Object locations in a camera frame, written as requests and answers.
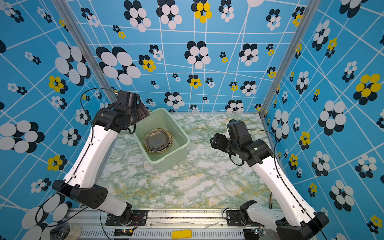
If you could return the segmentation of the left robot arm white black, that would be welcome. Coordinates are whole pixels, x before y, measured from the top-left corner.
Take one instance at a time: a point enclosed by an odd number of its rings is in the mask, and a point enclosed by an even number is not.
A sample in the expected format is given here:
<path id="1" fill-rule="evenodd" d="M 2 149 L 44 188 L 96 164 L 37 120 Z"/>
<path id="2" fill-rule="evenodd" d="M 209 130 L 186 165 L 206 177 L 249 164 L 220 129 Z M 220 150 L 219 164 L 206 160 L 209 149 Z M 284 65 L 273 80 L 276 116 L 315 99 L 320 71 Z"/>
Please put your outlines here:
<path id="1" fill-rule="evenodd" d="M 108 214 L 126 225 L 133 218 L 131 204 L 116 198 L 96 184 L 102 175 L 114 142 L 121 131 L 134 133 L 136 124 L 150 115 L 138 94 L 116 93 L 117 100 L 98 110 L 92 121 L 89 137 L 75 164 L 63 180 L 56 180 L 53 189 L 80 204 Z"/>

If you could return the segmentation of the yellow dotted plate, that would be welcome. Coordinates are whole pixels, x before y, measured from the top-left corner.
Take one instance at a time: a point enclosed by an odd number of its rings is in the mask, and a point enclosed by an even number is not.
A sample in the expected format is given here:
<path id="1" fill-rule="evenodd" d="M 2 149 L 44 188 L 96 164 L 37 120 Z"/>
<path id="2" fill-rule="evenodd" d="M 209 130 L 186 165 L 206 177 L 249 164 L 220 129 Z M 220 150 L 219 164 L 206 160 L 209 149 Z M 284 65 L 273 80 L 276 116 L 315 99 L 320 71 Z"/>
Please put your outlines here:
<path id="1" fill-rule="evenodd" d="M 147 151 L 151 153 L 163 153 L 167 151 L 173 144 L 173 138 L 163 135 L 146 136 L 144 145 Z"/>

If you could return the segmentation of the light green plastic bin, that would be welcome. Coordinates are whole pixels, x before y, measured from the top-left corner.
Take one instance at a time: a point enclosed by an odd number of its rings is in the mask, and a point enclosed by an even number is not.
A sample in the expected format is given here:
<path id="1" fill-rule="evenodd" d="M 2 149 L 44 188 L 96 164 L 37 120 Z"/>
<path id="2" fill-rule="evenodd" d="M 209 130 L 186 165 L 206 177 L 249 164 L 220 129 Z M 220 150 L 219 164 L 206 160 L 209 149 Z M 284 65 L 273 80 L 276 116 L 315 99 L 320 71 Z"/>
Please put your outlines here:
<path id="1" fill-rule="evenodd" d="M 145 148 L 145 135 L 155 129 L 164 129 L 173 137 L 170 149 L 164 153 L 150 153 Z M 148 117 L 138 122 L 134 137 L 148 162 L 158 168 L 159 171 L 170 169 L 187 158 L 190 138 L 168 110 L 164 108 L 154 110 Z"/>

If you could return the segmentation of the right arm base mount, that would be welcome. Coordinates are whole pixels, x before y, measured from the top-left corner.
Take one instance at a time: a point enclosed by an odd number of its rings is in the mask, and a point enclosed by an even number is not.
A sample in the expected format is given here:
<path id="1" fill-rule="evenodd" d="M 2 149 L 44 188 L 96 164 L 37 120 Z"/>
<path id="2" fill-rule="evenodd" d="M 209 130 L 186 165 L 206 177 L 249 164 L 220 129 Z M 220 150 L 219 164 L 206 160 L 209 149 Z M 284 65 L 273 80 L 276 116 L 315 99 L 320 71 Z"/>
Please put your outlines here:
<path id="1" fill-rule="evenodd" d="M 227 220 L 227 225 L 229 227 L 244 227 L 245 225 L 242 222 L 240 215 L 240 210 L 226 210 L 224 217 Z"/>

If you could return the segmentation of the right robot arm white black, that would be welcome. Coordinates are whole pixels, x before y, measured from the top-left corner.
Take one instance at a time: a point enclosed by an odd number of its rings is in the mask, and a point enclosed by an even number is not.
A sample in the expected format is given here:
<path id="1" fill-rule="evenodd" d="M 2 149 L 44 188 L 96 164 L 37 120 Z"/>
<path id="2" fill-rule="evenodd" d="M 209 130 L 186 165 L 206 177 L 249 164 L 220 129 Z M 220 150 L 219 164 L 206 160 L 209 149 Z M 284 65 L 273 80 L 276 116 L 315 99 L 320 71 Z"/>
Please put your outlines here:
<path id="1" fill-rule="evenodd" d="M 323 212 L 317 212 L 298 193 L 281 170 L 271 148 L 263 140 L 253 140 L 243 121 L 230 120 L 227 134 L 216 133 L 211 147 L 238 156 L 266 183 L 281 212 L 265 208 L 250 200 L 240 206 L 240 216 L 246 226 L 261 224 L 276 232 L 282 240 L 310 240 L 330 222 Z"/>

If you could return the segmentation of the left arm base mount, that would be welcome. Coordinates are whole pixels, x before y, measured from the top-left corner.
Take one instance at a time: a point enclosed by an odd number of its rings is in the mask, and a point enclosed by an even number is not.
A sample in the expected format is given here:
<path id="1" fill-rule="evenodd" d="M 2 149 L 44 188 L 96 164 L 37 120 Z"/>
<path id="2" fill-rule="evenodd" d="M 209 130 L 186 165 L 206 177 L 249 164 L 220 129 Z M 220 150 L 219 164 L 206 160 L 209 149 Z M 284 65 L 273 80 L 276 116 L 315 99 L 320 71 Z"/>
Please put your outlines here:
<path id="1" fill-rule="evenodd" d="M 145 226 L 148 219 L 148 210 L 131 210 L 131 213 L 126 216 L 123 214 L 120 217 L 117 217 L 112 214 L 107 214 L 107 220 L 105 222 L 106 226 L 132 226 L 132 227 L 141 227 Z"/>

